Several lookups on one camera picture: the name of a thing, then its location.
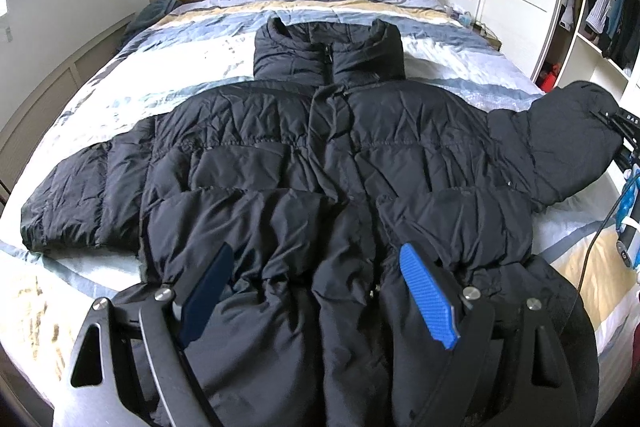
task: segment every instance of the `bed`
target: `bed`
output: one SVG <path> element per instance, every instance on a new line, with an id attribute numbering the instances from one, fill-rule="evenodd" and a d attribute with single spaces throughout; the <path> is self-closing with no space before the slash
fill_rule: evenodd
<path id="1" fill-rule="evenodd" d="M 406 76 L 440 86 L 492 110 L 524 110 L 542 92 L 481 37 L 444 13 L 437 0 L 182 0 L 135 37 L 85 84 L 43 137 L 0 218 L 0 270 L 5 302 L 0 343 L 48 403 L 86 311 L 98 296 L 114 296 L 140 281 L 140 266 L 116 251 L 44 256 L 20 238 L 20 208 L 49 171 L 82 148 L 130 130 L 142 118 L 171 111 L 214 86 L 250 82 L 255 31 L 270 17 L 285 24 L 317 20 L 397 25 Z M 534 220 L 533 252 L 577 285 L 586 248 L 616 188 L 605 175 Z M 590 256 L 582 292 L 600 362 L 600 418 L 632 368 L 640 323 L 638 285 L 616 253 L 611 224 Z"/>

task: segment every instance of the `blue gripper pad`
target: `blue gripper pad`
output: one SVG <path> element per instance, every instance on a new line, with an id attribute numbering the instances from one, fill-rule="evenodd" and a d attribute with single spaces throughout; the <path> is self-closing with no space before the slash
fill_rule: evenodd
<path id="1" fill-rule="evenodd" d="M 400 271 L 431 336 L 453 349 L 460 337 L 453 305 L 409 243 L 400 249 Z"/>

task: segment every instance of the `black puffer jacket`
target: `black puffer jacket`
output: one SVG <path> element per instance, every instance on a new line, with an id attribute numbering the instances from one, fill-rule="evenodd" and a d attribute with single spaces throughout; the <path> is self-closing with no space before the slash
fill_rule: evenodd
<path id="1" fill-rule="evenodd" d="M 531 214 L 603 174 L 621 140 L 594 113 L 616 108 L 576 82 L 487 114 L 404 79 L 392 25 L 274 20 L 255 82 L 64 160 L 23 208 L 22 237 L 130 250 L 149 282 L 221 239 L 246 245 L 188 357 L 225 426 L 278 427 L 412 425 L 449 360 L 399 272 L 418 238 L 484 295 L 543 301 L 590 425 L 593 329 L 571 284 L 530 255 Z"/>

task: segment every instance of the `jacket collar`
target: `jacket collar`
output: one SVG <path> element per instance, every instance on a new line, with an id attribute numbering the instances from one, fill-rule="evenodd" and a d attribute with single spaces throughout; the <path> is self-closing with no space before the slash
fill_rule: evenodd
<path id="1" fill-rule="evenodd" d="M 368 84 L 402 80 L 404 54 L 398 28 L 312 22 L 286 26 L 270 19 L 256 33 L 254 78 L 301 84 Z"/>

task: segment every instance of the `silver bolt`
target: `silver bolt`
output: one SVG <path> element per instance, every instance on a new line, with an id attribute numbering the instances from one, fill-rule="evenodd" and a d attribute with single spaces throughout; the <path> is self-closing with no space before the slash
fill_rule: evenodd
<path id="1" fill-rule="evenodd" d="M 542 302 L 535 297 L 530 297 L 527 299 L 527 308 L 533 312 L 539 312 L 542 309 Z"/>
<path id="2" fill-rule="evenodd" d="M 480 290 L 475 286 L 467 286 L 462 290 L 462 295 L 468 301 L 477 301 L 482 297 Z"/>
<path id="3" fill-rule="evenodd" d="M 109 303 L 109 299 L 107 299 L 107 297 L 100 297 L 99 299 L 95 299 L 94 305 L 91 306 L 91 308 L 93 308 L 96 311 L 100 311 L 105 309 L 108 303 Z"/>
<path id="4" fill-rule="evenodd" d="M 160 288 L 154 294 L 154 299 L 159 302 L 167 302 L 174 298 L 174 291 L 171 288 Z"/>

